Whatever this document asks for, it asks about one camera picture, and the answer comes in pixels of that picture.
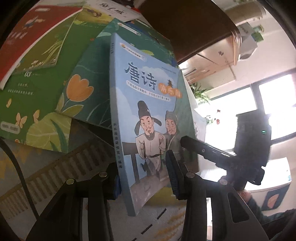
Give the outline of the person's right hand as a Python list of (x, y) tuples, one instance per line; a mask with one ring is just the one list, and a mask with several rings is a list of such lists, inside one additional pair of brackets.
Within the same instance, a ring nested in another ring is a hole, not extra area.
[(244, 202), (248, 205), (254, 204), (254, 199), (249, 191), (242, 190), (242, 191), (237, 191), (239, 196), (244, 200)]

